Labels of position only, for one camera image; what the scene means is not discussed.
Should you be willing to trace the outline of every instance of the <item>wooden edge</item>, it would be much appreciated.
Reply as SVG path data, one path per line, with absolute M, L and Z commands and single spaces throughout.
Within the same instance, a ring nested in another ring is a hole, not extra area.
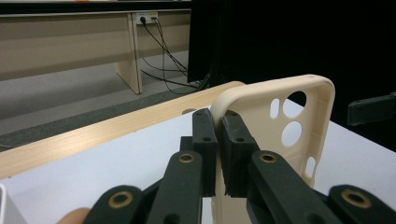
M 0 179 L 20 174 L 37 166 L 96 147 L 125 134 L 176 118 L 181 116 L 185 110 L 209 106 L 222 92 L 242 85 L 245 84 L 239 81 L 228 82 L 176 98 L 175 100 L 149 106 L 113 119 L 107 119 L 1 152 Z

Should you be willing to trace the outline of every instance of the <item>screw hole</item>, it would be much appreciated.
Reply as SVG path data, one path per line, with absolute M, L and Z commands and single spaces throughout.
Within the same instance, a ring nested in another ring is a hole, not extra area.
M 184 163 L 189 163 L 194 161 L 194 157 L 191 154 L 183 154 L 178 157 L 178 160 Z
M 126 205 L 130 204 L 133 200 L 134 196 L 129 191 L 120 191 L 113 195 L 111 195 L 110 199 L 108 199 L 108 205 L 112 208 L 122 208 Z
M 341 192 L 341 196 L 346 202 L 359 208 L 368 208 L 371 206 L 370 199 L 360 191 L 345 189 L 343 192 Z
M 261 154 L 260 160 L 262 160 L 264 162 L 276 162 L 276 157 L 274 157 L 271 154 Z

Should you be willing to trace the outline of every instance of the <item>oval hole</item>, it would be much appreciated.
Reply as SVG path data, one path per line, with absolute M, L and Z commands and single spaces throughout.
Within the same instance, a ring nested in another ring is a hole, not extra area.
M 277 115 L 279 114 L 279 99 L 274 99 L 271 102 L 271 108 L 270 108 L 270 116 L 271 118 L 276 118 Z
M 312 176 L 314 175 L 314 168 L 316 163 L 317 161 L 315 161 L 313 157 L 308 158 L 308 161 L 306 162 L 306 166 L 305 166 L 305 175 L 308 178 L 312 178 Z
M 283 113 L 289 118 L 297 117 L 304 109 L 306 95 L 302 91 L 292 93 L 283 104 Z
M 286 147 L 294 145 L 301 137 L 302 126 L 299 122 L 293 121 L 286 125 L 282 132 L 282 143 Z

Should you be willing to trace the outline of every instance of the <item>electrical outlet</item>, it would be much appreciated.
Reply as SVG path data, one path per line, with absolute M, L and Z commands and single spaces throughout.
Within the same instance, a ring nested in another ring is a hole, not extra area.
M 146 20 L 146 24 L 155 23 L 154 19 L 158 19 L 158 12 L 137 12 L 136 24 L 143 24 L 142 18 Z

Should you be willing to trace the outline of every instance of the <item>white object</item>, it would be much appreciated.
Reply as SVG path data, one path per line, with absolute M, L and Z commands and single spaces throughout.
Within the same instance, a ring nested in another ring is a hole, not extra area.
M 304 94 L 304 107 L 288 100 L 297 93 Z M 283 156 L 301 178 L 313 187 L 333 100 L 334 86 L 329 79 L 304 75 L 228 89 L 215 100 L 210 111 L 218 139 L 221 138 L 221 117 L 227 110 L 238 113 L 261 150 L 271 150 Z M 212 199 L 214 222 L 249 223 L 246 199 L 224 195 L 220 164 L 218 157 L 216 197 Z

